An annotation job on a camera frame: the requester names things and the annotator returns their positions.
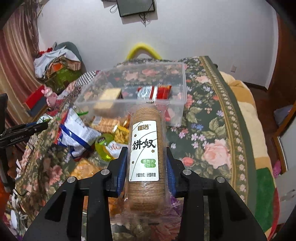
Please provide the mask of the yellow noodle snack bag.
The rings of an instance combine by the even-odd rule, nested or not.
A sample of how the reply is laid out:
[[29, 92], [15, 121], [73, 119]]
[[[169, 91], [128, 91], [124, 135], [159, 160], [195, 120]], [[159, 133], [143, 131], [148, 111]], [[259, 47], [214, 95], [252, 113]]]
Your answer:
[[114, 132], [114, 141], [120, 144], [128, 144], [130, 131], [122, 126], [117, 126]]

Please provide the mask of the orange cracker pack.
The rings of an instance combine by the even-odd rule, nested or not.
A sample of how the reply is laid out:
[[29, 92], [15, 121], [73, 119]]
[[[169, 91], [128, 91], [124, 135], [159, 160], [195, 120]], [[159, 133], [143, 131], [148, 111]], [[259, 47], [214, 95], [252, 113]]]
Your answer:
[[117, 119], [95, 116], [90, 127], [101, 133], [114, 133], [119, 124]]

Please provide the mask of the red box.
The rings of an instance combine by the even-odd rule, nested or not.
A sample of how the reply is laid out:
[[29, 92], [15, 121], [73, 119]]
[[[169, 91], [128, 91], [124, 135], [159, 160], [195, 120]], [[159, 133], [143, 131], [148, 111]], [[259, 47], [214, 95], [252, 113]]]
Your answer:
[[41, 85], [35, 92], [32, 92], [23, 103], [24, 108], [26, 110], [31, 110], [37, 104], [37, 102], [40, 101], [42, 97], [44, 97], [44, 90], [45, 86]]

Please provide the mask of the round biscuit roll pack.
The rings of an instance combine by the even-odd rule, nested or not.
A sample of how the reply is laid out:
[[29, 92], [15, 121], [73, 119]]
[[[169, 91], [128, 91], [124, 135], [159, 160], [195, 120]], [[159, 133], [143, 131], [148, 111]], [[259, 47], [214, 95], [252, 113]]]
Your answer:
[[157, 214], [170, 203], [164, 112], [146, 103], [132, 111], [125, 180], [125, 207]]

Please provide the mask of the red white snack packet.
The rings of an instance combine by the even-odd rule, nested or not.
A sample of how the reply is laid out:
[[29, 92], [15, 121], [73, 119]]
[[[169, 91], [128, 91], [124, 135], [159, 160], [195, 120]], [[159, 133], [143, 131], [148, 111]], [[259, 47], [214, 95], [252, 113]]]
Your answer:
[[137, 99], [152, 100], [168, 99], [171, 85], [147, 85], [138, 88]]

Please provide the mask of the pink plush toy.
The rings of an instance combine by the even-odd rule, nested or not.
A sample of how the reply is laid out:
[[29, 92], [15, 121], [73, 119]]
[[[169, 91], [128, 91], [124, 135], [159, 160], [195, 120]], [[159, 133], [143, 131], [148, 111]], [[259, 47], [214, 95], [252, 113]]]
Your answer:
[[41, 90], [41, 92], [43, 93], [44, 97], [46, 97], [46, 102], [48, 107], [53, 107], [55, 106], [55, 103], [57, 101], [57, 94], [55, 92], [53, 92], [51, 87], [44, 87], [43, 90]]

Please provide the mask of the wall mounted black television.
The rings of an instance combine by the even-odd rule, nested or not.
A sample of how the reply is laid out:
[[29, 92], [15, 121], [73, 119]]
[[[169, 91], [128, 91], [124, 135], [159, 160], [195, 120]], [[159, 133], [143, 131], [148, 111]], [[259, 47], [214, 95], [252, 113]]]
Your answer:
[[153, 0], [117, 0], [120, 17], [145, 14], [155, 11]]

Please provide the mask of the striped red curtain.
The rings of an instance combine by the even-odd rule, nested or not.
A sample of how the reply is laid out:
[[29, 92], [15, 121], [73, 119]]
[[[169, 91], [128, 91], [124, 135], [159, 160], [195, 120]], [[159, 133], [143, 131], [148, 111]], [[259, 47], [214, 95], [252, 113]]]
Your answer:
[[35, 1], [25, 1], [1, 29], [1, 94], [9, 98], [7, 128], [32, 119], [23, 104], [41, 85], [33, 65], [39, 52], [37, 6]]

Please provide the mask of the white blue snack bag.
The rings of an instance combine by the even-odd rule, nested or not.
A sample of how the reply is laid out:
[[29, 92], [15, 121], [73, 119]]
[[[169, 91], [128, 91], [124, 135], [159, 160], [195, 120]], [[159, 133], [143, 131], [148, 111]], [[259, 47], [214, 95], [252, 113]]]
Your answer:
[[77, 159], [89, 150], [101, 132], [85, 125], [79, 115], [70, 108], [62, 119], [55, 144], [69, 148], [70, 155]]

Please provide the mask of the pile of clothes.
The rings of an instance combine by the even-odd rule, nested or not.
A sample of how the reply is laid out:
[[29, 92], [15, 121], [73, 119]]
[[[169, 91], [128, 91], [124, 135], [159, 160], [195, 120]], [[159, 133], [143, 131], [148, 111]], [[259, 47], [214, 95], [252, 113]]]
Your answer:
[[85, 72], [82, 57], [72, 42], [62, 42], [40, 52], [34, 60], [34, 68], [36, 78], [57, 94]]

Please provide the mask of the beige yellow blanket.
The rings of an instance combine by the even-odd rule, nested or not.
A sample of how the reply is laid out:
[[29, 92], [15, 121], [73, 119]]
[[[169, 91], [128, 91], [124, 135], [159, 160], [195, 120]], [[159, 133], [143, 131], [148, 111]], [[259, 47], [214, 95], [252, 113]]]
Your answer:
[[250, 135], [257, 175], [255, 217], [267, 239], [271, 240], [278, 224], [280, 203], [255, 100], [250, 89], [242, 81], [222, 71], [220, 74], [234, 92]]

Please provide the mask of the floral green bedspread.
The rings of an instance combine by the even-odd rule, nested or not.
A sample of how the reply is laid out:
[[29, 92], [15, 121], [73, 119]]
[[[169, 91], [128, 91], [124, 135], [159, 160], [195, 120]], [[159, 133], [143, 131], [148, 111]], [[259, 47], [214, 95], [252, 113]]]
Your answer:
[[182, 123], [166, 123], [166, 147], [185, 169], [185, 196], [170, 195], [157, 214], [136, 214], [125, 207], [125, 187], [108, 197], [110, 162], [95, 143], [77, 159], [55, 144], [70, 108], [90, 127], [74, 102], [75, 87], [40, 132], [16, 190], [29, 227], [23, 240], [264, 240], [256, 221], [255, 192], [246, 178], [254, 170], [249, 132], [233, 91], [207, 56], [184, 63], [187, 87]]

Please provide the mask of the green jelly cup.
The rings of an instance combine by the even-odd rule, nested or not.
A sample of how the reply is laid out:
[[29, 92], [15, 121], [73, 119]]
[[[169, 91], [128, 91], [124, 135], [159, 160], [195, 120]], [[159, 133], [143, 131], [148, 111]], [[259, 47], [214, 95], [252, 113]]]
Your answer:
[[114, 137], [110, 133], [103, 133], [100, 135], [95, 141], [95, 150], [98, 155], [102, 158], [102, 160], [110, 162], [114, 158], [111, 156], [109, 151], [107, 150], [107, 146], [110, 142], [114, 140]]

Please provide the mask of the yellow curved foam tube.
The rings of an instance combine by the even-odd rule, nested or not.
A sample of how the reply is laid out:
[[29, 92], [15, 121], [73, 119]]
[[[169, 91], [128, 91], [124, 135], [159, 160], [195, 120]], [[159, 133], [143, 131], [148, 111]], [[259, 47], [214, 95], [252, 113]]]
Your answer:
[[143, 42], [135, 44], [128, 52], [125, 59], [131, 60], [135, 58], [137, 54], [141, 54], [142, 52], [149, 55], [153, 59], [162, 60], [162, 57], [160, 56], [160, 54], [153, 47]]

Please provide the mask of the clear plastic storage box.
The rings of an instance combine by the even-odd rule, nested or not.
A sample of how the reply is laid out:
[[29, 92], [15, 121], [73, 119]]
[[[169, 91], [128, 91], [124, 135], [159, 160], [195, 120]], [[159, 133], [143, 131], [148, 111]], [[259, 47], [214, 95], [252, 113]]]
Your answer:
[[86, 118], [123, 118], [135, 107], [154, 104], [168, 126], [179, 127], [187, 102], [185, 66], [181, 62], [126, 62], [101, 70], [77, 97], [74, 105]]

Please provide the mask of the square cracker pack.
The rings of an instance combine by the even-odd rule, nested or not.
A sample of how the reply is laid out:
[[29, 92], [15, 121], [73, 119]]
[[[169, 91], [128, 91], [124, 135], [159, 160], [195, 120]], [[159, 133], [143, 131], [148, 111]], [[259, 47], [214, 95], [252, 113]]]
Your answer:
[[121, 99], [121, 88], [106, 88], [93, 106], [96, 114], [110, 114], [114, 101]]

